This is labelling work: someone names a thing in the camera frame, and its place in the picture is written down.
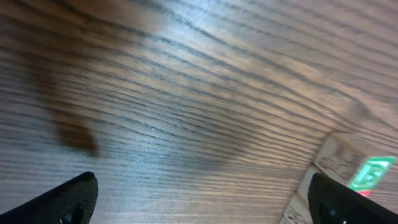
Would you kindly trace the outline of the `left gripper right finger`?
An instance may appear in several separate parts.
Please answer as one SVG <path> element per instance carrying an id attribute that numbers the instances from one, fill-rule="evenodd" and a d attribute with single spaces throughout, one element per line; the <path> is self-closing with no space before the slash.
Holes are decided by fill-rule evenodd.
<path id="1" fill-rule="evenodd" d="M 314 224 L 397 224 L 396 213 L 321 173 L 307 196 Z"/>

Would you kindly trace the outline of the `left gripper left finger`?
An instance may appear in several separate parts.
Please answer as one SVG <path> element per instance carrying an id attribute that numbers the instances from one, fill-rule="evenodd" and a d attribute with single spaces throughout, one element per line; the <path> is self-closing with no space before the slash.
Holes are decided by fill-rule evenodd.
<path id="1" fill-rule="evenodd" d="M 98 181 L 84 172 L 32 200 L 1 214 L 9 224 L 88 224 L 98 198 Z"/>

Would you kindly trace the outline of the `yellow block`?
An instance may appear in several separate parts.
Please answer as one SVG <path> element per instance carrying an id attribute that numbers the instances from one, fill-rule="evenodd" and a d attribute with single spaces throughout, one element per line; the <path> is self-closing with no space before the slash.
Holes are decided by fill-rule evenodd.
<path id="1" fill-rule="evenodd" d="M 298 193 L 290 199 L 280 224 L 313 224 L 308 203 Z"/>

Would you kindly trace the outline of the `green letter B block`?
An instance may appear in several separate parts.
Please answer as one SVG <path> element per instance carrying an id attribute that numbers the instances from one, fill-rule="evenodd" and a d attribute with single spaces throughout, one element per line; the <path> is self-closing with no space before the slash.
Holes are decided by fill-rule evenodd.
<path id="1" fill-rule="evenodd" d="M 370 192 L 387 174 L 396 157 L 351 133 L 327 136 L 314 164 L 330 178 L 356 192 Z"/>

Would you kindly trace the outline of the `white red letter block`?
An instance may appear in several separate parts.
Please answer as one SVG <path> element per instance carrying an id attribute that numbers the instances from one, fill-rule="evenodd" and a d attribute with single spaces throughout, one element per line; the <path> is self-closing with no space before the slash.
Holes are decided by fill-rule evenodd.
<path id="1" fill-rule="evenodd" d="M 312 164 L 307 172 L 305 173 L 305 175 L 303 176 L 303 179 L 297 189 L 297 193 L 308 203 L 308 189 L 309 189 L 309 185 L 311 183 L 311 179 L 313 177 L 313 175 L 315 173 L 322 173 L 324 174 L 324 172 L 322 170 L 320 170 L 316 165 Z M 338 175 L 333 174 L 331 176 L 332 179 L 335 179 L 337 182 L 343 184 L 344 186 L 351 188 L 349 186 L 349 181 L 348 180 L 343 180 L 342 178 L 340 178 Z"/>

